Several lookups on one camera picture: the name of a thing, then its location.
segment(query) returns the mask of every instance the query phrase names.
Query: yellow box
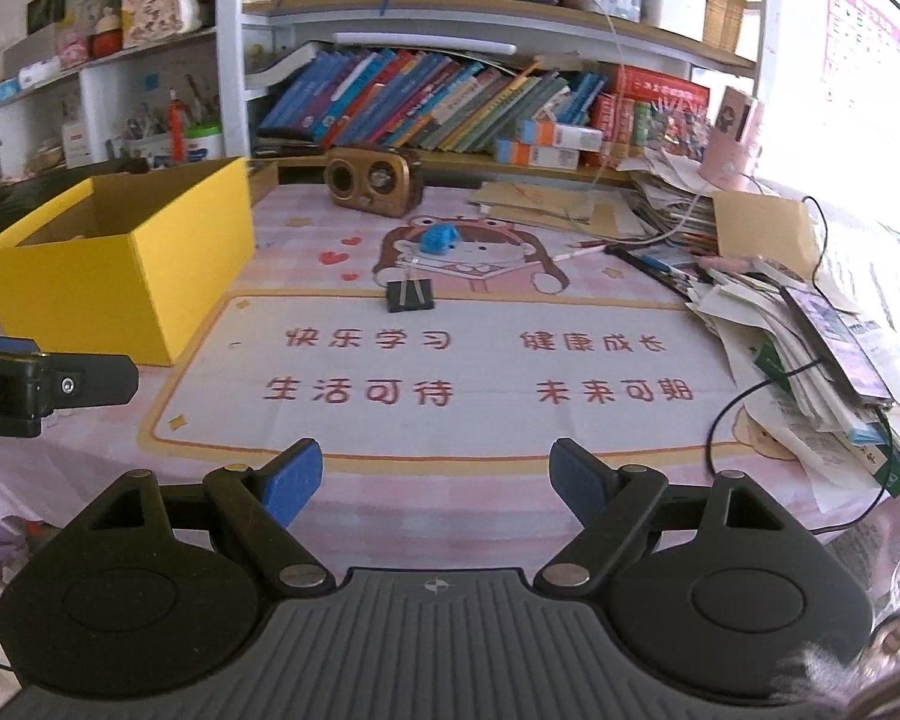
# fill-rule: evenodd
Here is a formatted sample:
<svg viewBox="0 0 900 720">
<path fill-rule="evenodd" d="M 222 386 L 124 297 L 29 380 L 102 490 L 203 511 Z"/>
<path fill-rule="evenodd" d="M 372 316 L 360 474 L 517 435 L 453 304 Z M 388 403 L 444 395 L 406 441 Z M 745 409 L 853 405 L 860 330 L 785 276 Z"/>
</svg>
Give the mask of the yellow box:
<svg viewBox="0 0 900 720">
<path fill-rule="evenodd" d="M 173 365 L 252 255 L 244 160 L 97 176 L 0 234 L 0 324 L 43 351 Z"/>
</svg>

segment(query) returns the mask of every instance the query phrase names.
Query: brown wooden speaker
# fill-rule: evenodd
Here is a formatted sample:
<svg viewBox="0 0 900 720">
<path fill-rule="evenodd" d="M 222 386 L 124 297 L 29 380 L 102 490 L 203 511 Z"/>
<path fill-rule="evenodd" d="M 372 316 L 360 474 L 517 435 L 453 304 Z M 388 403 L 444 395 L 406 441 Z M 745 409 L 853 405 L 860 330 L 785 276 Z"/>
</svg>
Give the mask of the brown wooden speaker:
<svg viewBox="0 0 900 720">
<path fill-rule="evenodd" d="M 331 148 L 323 179 L 337 205 L 383 217 L 402 217 L 423 199 L 420 160 L 407 148 Z"/>
</svg>

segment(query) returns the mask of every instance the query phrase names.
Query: white cable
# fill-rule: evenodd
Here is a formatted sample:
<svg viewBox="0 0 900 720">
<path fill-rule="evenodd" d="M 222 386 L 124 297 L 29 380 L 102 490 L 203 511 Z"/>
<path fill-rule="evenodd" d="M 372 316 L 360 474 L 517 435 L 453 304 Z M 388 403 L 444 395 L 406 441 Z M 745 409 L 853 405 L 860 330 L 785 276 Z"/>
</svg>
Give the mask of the white cable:
<svg viewBox="0 0 900 720">
<path fill-rule="evenodd" d="M 610 18 L 610 14 L 608 14 L 607 11 L 604 9 L 604 6 L 602 6 L 602 4 L 600 4 L 600 2 L 597 0 L 590 0 L 590 1 L 593 4 L 595 4 L 598 9 L 600 9 L 600 12 L 602 13 L 602 15 L 604 15 L 604 18 L 607 19 L 607 25 L 610 27 L 610 32 L 613 35 L 613 42 L 616 43 L 617 52 L 620 53 L 620 73 L 624 74 L 624 77 L 626 77 L 626 61 L 624 60 L 624 47 L 620 43 L 620 36 L 617 35 L 617 28 L 613 24 L 613 20 L 612 20 L 612 18 Z M 594 190 L 594 188 L 600 182 L 600 179 L 604 175 L 604 170 L 606 168 L 607 168 L 607 156 L 604 153 L 602 153 L 602 148 L 601 148 L 600 167 L 597 168 L 597 175 L 595 175 L 593 177 L 593 181 L 590 182 L 590 186 L 587 187 L 587 190 L 586 190 L 588 199 L 590 198 L 590 195 L 591 195 L 592 191 Z M 703 197 L 703 193 L 701 191 L 698 191 L 696 196 L 694 196 L 693 200 L 690 201 L 690 207 L 687 209 L 686 214 L 684 214 L 680 218 L 680 220 L 677 222 L 677 225 L 675 227 L 673 227 L 673 229 L 671 229 L 669 232 L 665 232 L 665 233 L 662 233 L 655 237 L 645 238 L 645 239 L 638 240 L 638 241 L 628 240 L 628 239 L 620 239 L 620 238 L 611 238 L 610 236 L 606 236 L 606 235 L 597 235 L 597 238 L 609 241 L 612 244 L 624 244 L 624 245 L 659 244 L 660 242 L 663 242 L 663 241 L 668 240 L 669 238 L 672 238 L 674 235 L 679 233 L 680 230 L 682 230 L 687 225 L 688 221 L 690 220 L 690 218 L 693 215 L 693 211 L 697 210 L 697 205 L 698 205 L 698 203 L 700 203 L 700 200 L 702 197 Z M 569 223 L 576 224 L 578 227 L 581 227 L 581 225 L 578 225 L 578 223 L 576 223 L 576 221 L 573 220 L 573 218 L 571 218 L 571 215 L 570 215 L 568 209 L 564 209 L 563 214 L 566 216 L 567 221 Z M 589 230 L 586 230 L 583 228 L 581 228 L 580 231 L 586 232 L 588 235 L 593 234 Z"/>
</svg>

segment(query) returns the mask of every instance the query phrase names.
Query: pink device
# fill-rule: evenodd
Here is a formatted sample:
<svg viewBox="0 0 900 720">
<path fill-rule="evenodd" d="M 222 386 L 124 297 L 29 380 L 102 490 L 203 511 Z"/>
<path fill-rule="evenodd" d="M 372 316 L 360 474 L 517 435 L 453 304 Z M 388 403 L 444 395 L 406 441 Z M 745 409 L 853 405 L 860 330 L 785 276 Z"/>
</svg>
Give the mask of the pink device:
<svg viewBox="0 0 900 720">
<path fill-rule="evenodd" d="M 727 87 L 710 144 L 703 154 L 701 178 L 727 191 L 746 191 L 760 157 L 763 103 Z"/>
</svg>

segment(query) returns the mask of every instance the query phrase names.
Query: yellow border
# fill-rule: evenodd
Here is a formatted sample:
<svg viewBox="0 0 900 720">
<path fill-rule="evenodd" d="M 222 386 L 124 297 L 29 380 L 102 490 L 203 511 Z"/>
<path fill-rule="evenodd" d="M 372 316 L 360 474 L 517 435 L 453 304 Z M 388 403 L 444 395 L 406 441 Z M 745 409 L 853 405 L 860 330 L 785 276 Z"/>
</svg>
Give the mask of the yellow border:
<svg viewBox="0 0 900 720">
<path fill-rule="evenodd" d="M 578 306 L 607 306 L 607 308 L 635 308 L 654 311 L 687 311 L 682 303 L 653 303 L 641 300 L 606 300 L 603 298 L 567 298 L 562 295 L 540 295 L 527 298 L 527 295 L 438 295 L 441 300 L 488 300 L 505 303 L 552 303 Z M 222 461 L 247 460 L 266 461 L 282 451 L 279 449 L 245 449 L 224 448 L 213 445 L 201 445 L 194 442 L 173 442 L 159 439 L 154 435 L 157 421 L 163 415 L 167 404 L 173 397 L 176 388 L 193 362 L 197 352 L 203 346 L 207 336 L 234 300 L 241 298 L 381 298 L 376 290 L 240 290 L 225 295 L 216 310 L 204 319 L 203 324 L 194 333 L 194 338 L 180 356 L 178 363 L 170 372 L 170 377 L 161 386 L 154 402 L 146 410 L 140 422 L 137 442 L 141 449 L 157 455 L 183 457 L 191 460 L 204 460 L 219 464 Z M 740 442 L 722 442 L 714 445 L 714 456 L 727 457 L 739 451 L 746 451 Z M 610 452 L 598 455 L 602 460 L 612 464 L 624 464 L 640 460 L 648 466 L 675 466 L 691 463 L 700 459 L 700 446 L 683 446 L 672 449 L 645 449 L 629 452 Z M 341 473 L 386 474 L 398 472 L 401 475 L 428 474 L 439 476 L 473 476 L 490 474 L 540 473 L 547 469 L 546 456 L 538 457 L 506 457 L 484 460 L 479 458 L 367 458 L 356 455 L 324 455 L 324 466 L 328 471 Z"/>
</svg>

